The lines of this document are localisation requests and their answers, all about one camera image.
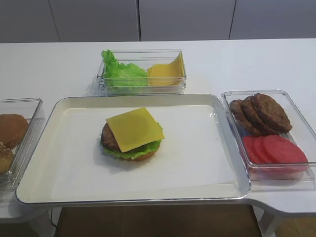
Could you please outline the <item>front brown meat patty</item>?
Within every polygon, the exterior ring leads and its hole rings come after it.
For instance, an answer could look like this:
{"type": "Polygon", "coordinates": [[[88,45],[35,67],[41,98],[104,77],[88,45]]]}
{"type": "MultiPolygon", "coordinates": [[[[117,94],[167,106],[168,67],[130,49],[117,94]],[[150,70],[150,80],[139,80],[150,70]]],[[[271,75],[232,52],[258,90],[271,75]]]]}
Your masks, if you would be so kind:
{"type": "Polygon", "coordinates": [[[288,133],[292,129],[285,110],[272,97],[256,93],[251,100],[259,118],[271,129],[279,133],[288,133]]]}

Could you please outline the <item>white rectangular serving tray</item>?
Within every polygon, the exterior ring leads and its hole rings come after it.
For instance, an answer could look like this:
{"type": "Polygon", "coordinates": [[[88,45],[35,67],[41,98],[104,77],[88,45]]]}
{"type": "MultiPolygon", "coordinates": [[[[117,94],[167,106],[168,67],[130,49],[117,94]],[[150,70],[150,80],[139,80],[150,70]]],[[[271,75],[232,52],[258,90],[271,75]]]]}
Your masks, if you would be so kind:
{"type": "Polygon", "coordinates": [[[250,189],[217,97],[69,97],[52,110],[16,196],[26,204],[153,205],[235,201],[250,189]],[[142,107],[163,128],[158,151],[141,162],[106,155],[106,119],[142,107]]]}

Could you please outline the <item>clear patty and tomato container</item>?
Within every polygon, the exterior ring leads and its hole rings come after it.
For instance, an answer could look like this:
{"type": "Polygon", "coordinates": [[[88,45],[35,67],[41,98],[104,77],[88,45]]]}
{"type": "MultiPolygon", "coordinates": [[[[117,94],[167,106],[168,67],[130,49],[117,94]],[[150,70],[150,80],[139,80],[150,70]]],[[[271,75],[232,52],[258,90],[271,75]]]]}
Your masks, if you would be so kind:
{"type": "Polygon", "coordinates": [[[229,91],[222,94],[223,105],[237,142],[239,152],[244,160],[251,181],[263,184],[289,186],[300,181],[314,181],[316,177],[316,134],[309,126],[301,112],[298,110],[289,95],[282,90],[267,91],[229,91]],[[233,100],[244,100],[256,93],[266,94],[272,97],[285,110],[292,129],[288,133],[279,133],[283,137],[297,145],[306,155],[307,163],[252,163],[247,155],[243,144],[243,137],[252,136],[235,119],[230,110],[230,102],[233,100]]]}

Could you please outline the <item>brown meat patty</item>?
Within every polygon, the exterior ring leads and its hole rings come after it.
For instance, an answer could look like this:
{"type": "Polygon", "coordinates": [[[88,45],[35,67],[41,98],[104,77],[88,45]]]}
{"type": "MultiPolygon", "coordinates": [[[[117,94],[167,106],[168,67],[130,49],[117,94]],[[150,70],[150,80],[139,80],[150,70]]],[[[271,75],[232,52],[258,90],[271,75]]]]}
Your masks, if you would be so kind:
{"type": "Polygon", "coordinates": [[[288,133],[292,129],[285,110],[272,97],[256,93],[251,100],[259,118],[271,129],[279,133],[288,133]]]}
{"type": "Polygon", "coordinates": [[[261,136],[262,133],[254,127],[254,125],[246,118],[244,112],[241,108],[242,100],[233,100],[230,102],[230,110],[234,115],[236,121],[251,135],[253,136],[261,136]]]}
{"type": "Polygon", "coordinates": [[[246,97],[241,103],[241,109],[245,117],[258,129],[262,135],[278,135],[278,132],[268,127],[258,116],[254,106],[252,105],[253,96],[246,97]]]}

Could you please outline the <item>brown patty on burger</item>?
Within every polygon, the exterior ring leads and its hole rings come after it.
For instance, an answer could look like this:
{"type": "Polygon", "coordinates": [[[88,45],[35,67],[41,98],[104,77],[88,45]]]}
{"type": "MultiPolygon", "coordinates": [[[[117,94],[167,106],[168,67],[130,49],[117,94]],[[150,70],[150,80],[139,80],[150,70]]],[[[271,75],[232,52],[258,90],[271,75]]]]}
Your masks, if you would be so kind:
{"type": "Polygon", "coordinates": [[[119,145],[114,137],[114,134],[112,133],[110,127],[107,123],[105,123],[102,134],[101,134],[101,143],[102,146],[111,150],[111,151],[118,151],[120,152],[119,145]]]}

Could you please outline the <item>green lettuce leaf in container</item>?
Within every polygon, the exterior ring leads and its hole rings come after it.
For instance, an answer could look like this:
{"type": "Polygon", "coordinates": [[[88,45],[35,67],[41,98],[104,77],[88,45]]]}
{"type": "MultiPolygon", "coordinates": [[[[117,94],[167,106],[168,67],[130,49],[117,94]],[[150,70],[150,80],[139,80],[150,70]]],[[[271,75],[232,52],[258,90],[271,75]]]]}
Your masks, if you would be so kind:
{"type": "Polygon", "coordinates": [[[109,86],[147,86],[147,72],[138,65],[120,63],[110,50],[101,53],[104,63],[103,78],[109,86]]]}

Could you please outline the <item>bottom bun on tray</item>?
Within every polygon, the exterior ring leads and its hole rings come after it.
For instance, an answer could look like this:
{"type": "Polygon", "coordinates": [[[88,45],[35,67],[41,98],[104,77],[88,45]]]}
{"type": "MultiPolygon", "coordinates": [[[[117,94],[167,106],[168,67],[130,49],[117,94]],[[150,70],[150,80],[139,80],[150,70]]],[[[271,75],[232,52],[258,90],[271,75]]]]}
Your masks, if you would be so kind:
{"type": "Polygon", "coordinates": [[[160,147],[161,141],[155,141],[148,144],[145,144],[139,148],[133,149],[127,152],[127,158],[124,158],[128,161],[143,161],[152,157],[160,147]]]}

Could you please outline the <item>middle red tomato slice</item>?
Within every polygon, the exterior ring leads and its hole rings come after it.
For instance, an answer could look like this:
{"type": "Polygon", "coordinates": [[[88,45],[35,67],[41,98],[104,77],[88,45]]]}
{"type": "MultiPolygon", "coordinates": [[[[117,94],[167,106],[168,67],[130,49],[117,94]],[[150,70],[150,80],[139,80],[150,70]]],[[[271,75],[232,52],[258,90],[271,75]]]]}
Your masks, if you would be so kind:
{"type": "Polygon", "coordinates": [[[253,141],[253,152],[257,159],[257,163],[265,164],[272,163],[273,160],[269,157],[268,153],[264,150],[263,146],[264,137],[260,136],[254,139],[253,141]]]}

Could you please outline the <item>yellow cheese slice stack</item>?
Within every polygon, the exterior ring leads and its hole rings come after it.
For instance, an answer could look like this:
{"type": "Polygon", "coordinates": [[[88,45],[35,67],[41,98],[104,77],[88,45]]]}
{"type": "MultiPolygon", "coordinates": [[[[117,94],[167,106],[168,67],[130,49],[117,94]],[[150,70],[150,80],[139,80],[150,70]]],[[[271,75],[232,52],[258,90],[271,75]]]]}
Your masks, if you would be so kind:
{"type": "Polygon", "coordinates": [[[185,74],[182,53],[169,64],[155,64],[151,66],[148,68],[147,74],[150,86],[178,85],[185,74]]]}

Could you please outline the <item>clear lettuce and cheese container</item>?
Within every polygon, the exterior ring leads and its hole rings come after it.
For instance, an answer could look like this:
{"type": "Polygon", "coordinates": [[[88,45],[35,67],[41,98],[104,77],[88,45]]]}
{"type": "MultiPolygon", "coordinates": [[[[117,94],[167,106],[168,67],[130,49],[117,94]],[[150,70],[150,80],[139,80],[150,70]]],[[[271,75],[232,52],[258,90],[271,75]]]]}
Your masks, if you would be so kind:
{"type": "MultiPolygon", "coordinates": [[[[182,53],[180,49],[156,49],[156,50],[111,50],[120,63],[133,63],[144,69],[155,64],[169,64],[182,53]]],[[[130,95],[166,95],[166,94],[183,94],[186,88],[186,71],[184,66],[184,77],[178,85],[168,86],[120,86],[114,87],[107,84],[107,79],[103,78],[104,63],[103,58],[96,77],[96,84],[99,94],[103,96],[130,96],[130,95]]]]}

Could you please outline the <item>sesame top bun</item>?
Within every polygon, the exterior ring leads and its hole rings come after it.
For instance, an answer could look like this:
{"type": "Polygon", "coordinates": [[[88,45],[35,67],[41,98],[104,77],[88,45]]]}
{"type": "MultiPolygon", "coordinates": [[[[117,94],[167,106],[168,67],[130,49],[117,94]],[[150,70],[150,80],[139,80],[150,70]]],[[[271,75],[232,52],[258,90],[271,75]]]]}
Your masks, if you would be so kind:
{"type": "Polygon", "coordinates": [[[5,174],[12,163],[14,154],[4,143],[0,143],[0,174],[5,174]]]}

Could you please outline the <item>orange bottom bun in container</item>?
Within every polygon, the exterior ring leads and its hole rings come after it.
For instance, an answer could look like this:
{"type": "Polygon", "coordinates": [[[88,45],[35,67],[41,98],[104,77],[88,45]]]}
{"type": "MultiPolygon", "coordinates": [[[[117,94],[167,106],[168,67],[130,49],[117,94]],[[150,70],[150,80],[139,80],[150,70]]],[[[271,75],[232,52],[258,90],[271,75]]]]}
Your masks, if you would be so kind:
{"type": "Polygon", "coordinates": [[[28,122],[18,114],[0,115],[0,141],[8,148],[13,149],[23,139],[28,122]]]}

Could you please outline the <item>clear bun container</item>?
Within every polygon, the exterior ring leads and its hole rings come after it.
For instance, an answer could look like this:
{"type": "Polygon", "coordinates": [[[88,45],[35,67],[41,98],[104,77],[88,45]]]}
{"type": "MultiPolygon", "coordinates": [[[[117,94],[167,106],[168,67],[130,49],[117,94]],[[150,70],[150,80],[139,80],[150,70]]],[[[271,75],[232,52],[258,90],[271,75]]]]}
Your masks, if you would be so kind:
{"type": "Polygon", "coordinates": [[[0,175],[0,191],[4,193],[17,188],[45,124],[45,117],[39,98],[1,100],[0,114],[22,115],[29,124],[23,139],[11,149],[14,158],[9,170],[0,175]]]}

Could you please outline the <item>white paper tray liner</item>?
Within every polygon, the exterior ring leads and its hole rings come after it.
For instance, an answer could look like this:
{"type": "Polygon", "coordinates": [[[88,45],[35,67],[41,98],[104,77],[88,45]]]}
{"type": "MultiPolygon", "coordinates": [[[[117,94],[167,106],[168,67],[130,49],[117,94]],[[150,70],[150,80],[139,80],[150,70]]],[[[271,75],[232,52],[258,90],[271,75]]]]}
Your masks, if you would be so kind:
{"type": "Polygon", "coordinates": [[[211,106],[149,108],[163,128],[164,139],[153,157],[140,162],[112,158],[99,145],[106,119],[124,112],[125,108],[66,110],[53,198],[91,201],[240,195],[211,106]]]}

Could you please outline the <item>front red tomato slice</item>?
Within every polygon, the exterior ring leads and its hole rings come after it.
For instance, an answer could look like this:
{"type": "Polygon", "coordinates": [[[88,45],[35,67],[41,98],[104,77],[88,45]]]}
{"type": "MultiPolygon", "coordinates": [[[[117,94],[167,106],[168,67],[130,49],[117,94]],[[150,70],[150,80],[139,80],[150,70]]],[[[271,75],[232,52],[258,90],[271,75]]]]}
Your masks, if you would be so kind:
{"type": "Polygon", "coordinates": [[[304,152],[291,141],[269,135],[263,138],[263,150],[272,159],[273,163],[307,163],[304,152]]]}

